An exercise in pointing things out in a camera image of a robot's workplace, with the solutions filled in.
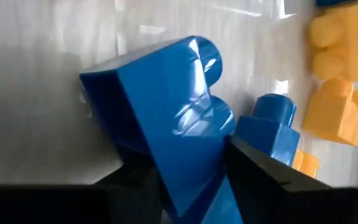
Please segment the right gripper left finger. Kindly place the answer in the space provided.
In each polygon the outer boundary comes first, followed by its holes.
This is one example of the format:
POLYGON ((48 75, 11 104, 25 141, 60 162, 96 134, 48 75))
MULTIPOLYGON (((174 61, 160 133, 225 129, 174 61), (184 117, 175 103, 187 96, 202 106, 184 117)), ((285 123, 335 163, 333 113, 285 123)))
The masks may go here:
POLYGON ((93 184, 0 185, 0 224, 160 224, 157 170, 124 164, 93 184))

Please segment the translucent white table sheet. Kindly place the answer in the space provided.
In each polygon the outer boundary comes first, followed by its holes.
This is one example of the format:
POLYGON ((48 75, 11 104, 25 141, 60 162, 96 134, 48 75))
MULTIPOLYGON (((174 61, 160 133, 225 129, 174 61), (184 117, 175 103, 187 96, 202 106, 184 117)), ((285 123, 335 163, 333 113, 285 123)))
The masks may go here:
POLYGON ((308 68, 314 0, 0 0, 0 183, 92 183, 121 162, 79 73, 139 48, 202 35, 212 86, 235 117, 266 93, 290 97, 301 130, 319 80, 308 68))

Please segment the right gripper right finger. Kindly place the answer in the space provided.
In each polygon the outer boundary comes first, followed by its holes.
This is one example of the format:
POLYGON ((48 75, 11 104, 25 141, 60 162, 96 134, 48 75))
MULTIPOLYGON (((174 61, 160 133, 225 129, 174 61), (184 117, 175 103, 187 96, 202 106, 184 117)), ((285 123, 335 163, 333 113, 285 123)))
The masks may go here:
POLYGON ((358 187, 330 187, 236 136, 225 165, 245 224, 358 224, 358 187))

